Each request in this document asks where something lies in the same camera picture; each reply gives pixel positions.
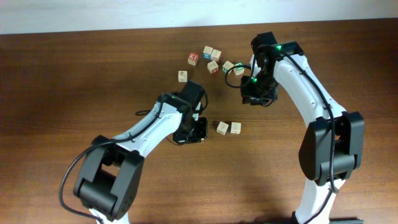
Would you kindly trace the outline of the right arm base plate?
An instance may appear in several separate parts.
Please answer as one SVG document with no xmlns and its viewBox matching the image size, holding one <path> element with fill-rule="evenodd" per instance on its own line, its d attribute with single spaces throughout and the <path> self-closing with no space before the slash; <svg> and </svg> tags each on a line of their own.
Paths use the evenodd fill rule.
<svg viewBox="0 0 398 224">
<path fill-rule="evenodd" d="M 290 223 L 298 224 L 295 212 L 292 213 Z M 330 224 L 364 224 L 364 220 L 358 218 L 334 218 L 330 221 Z"/>
</svg>

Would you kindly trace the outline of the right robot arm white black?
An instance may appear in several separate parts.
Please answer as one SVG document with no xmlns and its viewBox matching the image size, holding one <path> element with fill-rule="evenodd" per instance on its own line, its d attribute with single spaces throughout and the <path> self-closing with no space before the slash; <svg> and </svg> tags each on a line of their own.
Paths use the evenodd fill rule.
<svg viewBox="0 0 398 224">
<path fill-rule="evenodd" d="M 305 186 L 289 223 L 330 223 L 339 189 L 361 165 L 364 118 L 333 99 L 295 41 L 278 43 L 265 32 L 252 39 L 251 48 L 251 74 L 242 77 L 239 87 L 243 103 L 268 107 L 282 86 L 307 129 L 298 152 Z"/>
</svg>

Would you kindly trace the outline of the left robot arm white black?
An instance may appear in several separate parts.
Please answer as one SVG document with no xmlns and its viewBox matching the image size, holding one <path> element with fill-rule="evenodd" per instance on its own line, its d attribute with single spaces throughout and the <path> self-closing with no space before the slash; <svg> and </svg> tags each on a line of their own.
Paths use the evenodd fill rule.
<svg viewBox="0 0 398 224">
<path fill-rule="evenodd" d="M 167 136 L 176 145 L 198 143 L 208 134 L 201 114 L 204 88 L 186 82 L 181 91 L 161 94 L 137 124 L 111 139 L 96 137 L 80 159 L 83 164 L 73 189 L 88 216 L 98 223 L 127 223 L 145 158 Z"/>
</svg>

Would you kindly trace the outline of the blue edged wooden block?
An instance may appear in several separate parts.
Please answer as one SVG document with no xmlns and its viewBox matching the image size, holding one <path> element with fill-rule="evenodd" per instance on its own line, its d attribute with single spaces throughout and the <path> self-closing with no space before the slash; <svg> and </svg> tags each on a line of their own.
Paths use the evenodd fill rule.
<svg viewBox="0 0 398 224">
<path fill-rule="evenodd" d="M 229 128 L 229 124 L 220 121 L 220 123 L 217 126 L 216 131 L 222 135 L 225 135 L 228 131 L 228 128 Z"/>
</svg>

